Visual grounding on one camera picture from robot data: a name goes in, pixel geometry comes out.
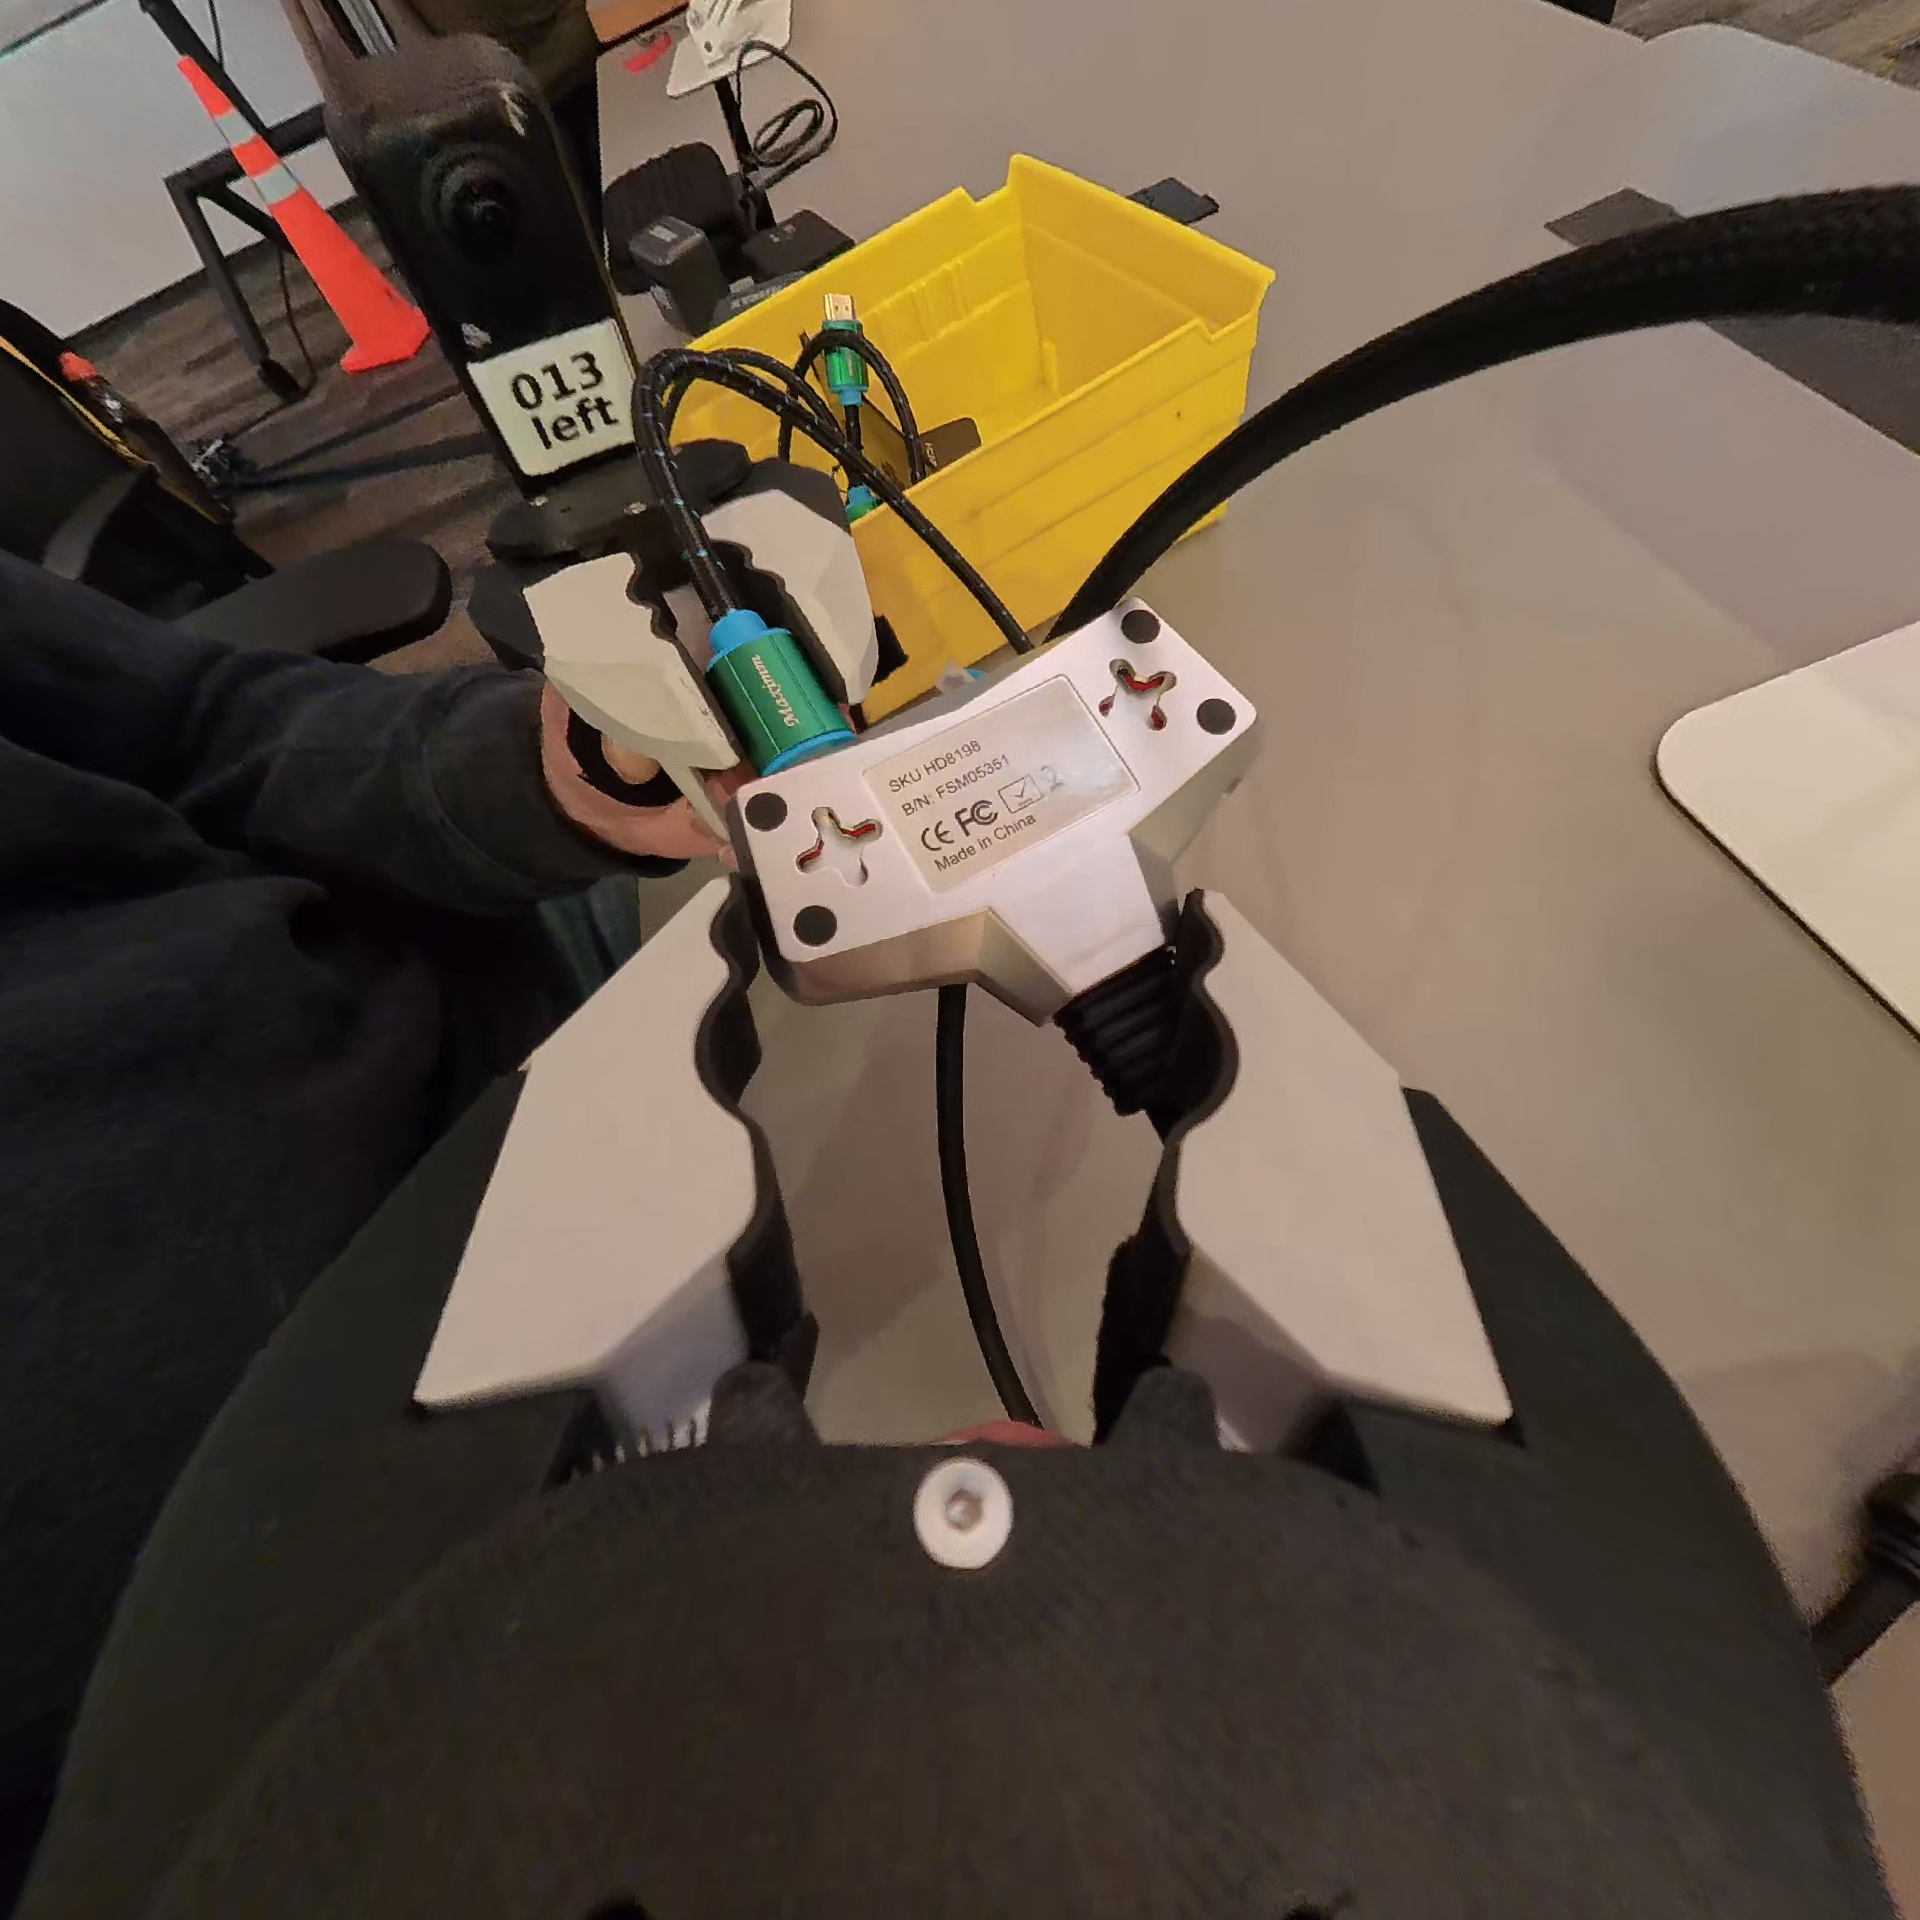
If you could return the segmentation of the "person's left forearm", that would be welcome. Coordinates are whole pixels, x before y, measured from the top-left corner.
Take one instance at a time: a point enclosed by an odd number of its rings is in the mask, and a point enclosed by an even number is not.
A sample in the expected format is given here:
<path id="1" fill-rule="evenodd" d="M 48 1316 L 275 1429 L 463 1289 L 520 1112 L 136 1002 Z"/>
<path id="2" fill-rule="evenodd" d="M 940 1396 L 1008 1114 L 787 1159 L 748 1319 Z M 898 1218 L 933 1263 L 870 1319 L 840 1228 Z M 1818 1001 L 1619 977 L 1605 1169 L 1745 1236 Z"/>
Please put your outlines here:
<path id="1" fill-rule="evenodd" d="M 6 822 L 68 836 L 80 797 L 28 761 L 160 806 L 269 872 L 476 917 L 669 858 L 608 849 L 542 775 L 542 681 L 498 666 L 380 673 L 186 635 L 6 555 Z"/>

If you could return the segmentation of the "white tablet stand base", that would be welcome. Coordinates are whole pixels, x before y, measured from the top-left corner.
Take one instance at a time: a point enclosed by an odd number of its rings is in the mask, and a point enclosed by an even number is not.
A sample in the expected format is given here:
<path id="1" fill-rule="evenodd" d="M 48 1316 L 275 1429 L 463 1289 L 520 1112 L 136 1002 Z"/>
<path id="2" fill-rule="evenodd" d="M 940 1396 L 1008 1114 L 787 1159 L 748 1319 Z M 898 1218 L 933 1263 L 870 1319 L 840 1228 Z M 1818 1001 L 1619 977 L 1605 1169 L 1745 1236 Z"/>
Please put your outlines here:
<path id="1" fill-rule="evenodd" d="M 1919 624 L 1679 715 L 1657 780 L 1919 1032 Z"/>

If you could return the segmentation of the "black power adapter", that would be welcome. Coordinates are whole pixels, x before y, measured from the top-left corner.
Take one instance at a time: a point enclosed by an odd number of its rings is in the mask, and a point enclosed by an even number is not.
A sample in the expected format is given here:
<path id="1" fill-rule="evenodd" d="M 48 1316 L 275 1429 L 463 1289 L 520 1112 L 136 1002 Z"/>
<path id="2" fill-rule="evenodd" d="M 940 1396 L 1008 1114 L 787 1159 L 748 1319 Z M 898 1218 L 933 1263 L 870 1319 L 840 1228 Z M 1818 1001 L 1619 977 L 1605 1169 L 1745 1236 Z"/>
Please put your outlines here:
<path id="1" fill-rule="evenodd" d="M 733 295 L 711 235 L 678 215 L 658 215 L 631 232 L 625 246 L 663 319 L 683 336 L 703 336 Z"/>

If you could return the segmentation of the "black bag yellow trim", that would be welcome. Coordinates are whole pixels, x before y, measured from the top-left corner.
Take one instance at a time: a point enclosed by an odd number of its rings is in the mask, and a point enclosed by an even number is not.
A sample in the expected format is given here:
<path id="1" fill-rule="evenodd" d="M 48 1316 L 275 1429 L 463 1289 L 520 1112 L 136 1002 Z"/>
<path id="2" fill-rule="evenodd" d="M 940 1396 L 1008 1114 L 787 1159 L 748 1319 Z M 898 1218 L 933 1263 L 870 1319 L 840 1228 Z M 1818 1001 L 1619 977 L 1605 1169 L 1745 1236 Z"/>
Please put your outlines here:
<path id="1" fill-rule="evenodd" d="M 14 301 L 4 304 L 4 548 L 159 618 L 273 577 L 179 445 Z"/>

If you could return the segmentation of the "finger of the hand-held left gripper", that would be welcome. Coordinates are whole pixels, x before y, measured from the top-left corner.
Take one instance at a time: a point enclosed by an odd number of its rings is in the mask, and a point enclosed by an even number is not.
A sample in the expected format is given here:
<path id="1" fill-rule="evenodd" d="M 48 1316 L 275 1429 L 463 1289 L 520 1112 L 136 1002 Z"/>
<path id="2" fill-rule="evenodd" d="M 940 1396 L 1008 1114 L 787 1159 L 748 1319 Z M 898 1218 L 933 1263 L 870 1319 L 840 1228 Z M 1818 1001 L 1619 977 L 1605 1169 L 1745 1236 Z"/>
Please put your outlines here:
<path id="1" fill-rule="evenodd" d="M 738 738 L 683 646 L 632 600 L 635 560 L 571 563 L 523 588 L 547 681 L 580 720 L 589 785 L 622 806 L 663 806 L 669 781 L 724 839 L 711 780 L 739 761 Z"/>
<path id="2" fill-rule="evenodd" d="M 876 682 L 876 615 L 834 475 L 752 461 L 703 529 L 743 604 L 801 643 L 838 705 L 862 705 Z"/>

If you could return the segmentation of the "orange traffic cone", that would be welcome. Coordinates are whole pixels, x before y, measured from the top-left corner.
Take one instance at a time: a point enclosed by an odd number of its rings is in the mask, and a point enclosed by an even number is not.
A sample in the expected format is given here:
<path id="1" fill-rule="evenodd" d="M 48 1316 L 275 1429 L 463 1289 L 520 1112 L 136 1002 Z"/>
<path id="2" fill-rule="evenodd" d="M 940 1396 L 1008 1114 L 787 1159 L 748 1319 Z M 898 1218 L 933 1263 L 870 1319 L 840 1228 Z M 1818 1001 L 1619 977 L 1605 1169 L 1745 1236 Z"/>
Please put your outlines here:
<path id="1" fill-rule="evenodd" d="M 430 322 L 338 226 L 278 149 L 250 110 L 192 52 L 179 68 L 209 111 L 241 176 L 251 182 L 278 235 L 289 243 L 327 310 L 349 333 L 343 371 L 363 374 L 413 361 L 430 338 Z"/>

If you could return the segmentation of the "yellow plastic bin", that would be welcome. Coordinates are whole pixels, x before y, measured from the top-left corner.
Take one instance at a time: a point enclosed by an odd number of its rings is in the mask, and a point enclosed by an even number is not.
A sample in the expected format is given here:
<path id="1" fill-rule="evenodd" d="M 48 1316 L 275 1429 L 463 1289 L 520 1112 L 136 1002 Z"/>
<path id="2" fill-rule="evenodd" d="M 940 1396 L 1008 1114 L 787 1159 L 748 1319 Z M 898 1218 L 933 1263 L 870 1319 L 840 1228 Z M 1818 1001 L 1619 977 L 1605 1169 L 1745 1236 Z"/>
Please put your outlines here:
<path id="1" fill-rule="evenodd" d="M 909 491 L 1026 633 L 1247 407 L 1272 266 L 1045 160 L 950 190 L 696 338 L 793 365 L 828 295 L 922 428 L 980 446 Z"/>

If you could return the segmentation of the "person's dark sweater torso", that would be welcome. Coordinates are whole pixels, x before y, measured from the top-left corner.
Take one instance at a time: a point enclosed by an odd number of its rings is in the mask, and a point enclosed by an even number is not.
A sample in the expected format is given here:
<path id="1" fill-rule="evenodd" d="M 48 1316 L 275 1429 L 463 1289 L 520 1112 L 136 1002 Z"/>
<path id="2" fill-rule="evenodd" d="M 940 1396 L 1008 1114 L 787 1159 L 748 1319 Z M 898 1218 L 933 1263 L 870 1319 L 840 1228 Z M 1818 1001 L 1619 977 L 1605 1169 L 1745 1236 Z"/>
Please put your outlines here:
<path id="1" fill-rule="evenodd" d="M 6 1853 L 251 1355 L 556 1021 L 531 899 L 6 852 Z"/>

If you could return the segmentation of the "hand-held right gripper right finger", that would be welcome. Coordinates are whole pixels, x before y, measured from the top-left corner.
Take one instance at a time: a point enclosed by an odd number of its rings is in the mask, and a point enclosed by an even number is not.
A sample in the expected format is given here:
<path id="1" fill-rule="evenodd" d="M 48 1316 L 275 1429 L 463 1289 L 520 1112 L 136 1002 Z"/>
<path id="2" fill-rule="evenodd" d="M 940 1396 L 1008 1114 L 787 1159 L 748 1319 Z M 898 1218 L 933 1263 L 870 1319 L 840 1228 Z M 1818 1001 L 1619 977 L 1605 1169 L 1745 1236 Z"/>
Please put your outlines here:
<path id="1" fill-rule="evenodd" d="M 1163 1156 L 1111 1263 L 1092 1416 L 1196 1377 L 1228 1447 L 1303 1447 L 1333 1405 L 1498 1429 L 1512 1396 L 1398 1071 L 1223 893 L 1173 936 Z"/>

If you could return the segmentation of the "person's left hand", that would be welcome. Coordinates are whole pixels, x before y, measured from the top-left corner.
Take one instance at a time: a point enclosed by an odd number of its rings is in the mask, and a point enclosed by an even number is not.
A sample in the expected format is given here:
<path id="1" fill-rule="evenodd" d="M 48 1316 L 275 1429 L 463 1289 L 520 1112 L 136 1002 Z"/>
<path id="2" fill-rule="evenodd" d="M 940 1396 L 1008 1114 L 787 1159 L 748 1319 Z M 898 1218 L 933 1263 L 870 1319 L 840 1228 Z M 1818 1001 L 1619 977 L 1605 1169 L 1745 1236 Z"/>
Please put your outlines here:
<path id="1" fill-rule="evenodd" d="M 569 746 L 569 720 L 564 699 L 550 682 L 542 686 L 542 775 L 561 814 L 589 839 L 635 858 L 715 858 L 738 865 L 730 839 L 717 832 L 683 792 L 674 789 L 660 806 L 631 806 L 589 785 Z"/>

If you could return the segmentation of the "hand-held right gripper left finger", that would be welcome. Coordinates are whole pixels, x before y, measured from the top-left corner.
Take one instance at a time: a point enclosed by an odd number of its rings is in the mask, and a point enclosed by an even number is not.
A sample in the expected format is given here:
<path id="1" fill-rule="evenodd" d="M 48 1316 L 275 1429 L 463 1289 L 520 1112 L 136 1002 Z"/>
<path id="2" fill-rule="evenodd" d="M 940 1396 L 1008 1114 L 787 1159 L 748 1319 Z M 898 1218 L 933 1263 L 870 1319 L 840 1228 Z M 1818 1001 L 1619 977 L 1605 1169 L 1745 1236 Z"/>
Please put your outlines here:
<path id="1" fill-rule="evenodd" d="M 586 1390 L 608 1419 L 701 1419 L 744 1362 L 806 1387 L 819 1326 L 743 1109 L 754 974 L 748 883 L 717 879 L 534 1051 L 420 1407 Z"/>

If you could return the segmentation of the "person's jeans leg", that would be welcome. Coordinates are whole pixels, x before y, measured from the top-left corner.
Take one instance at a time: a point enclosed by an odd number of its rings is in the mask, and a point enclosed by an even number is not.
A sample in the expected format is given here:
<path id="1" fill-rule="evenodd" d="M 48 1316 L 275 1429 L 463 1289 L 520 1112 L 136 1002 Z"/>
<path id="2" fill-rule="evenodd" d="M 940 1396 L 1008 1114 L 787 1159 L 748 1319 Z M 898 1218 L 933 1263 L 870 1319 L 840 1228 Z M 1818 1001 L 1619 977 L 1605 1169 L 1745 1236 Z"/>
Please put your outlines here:
<path id="1" fill-rule="evenodd" d="M 583 893 L 547 899 L 531 913 L 543 993 L 555 1021 L 576 1014 L 644 944 L 641 882 L 606 877 Z"/>

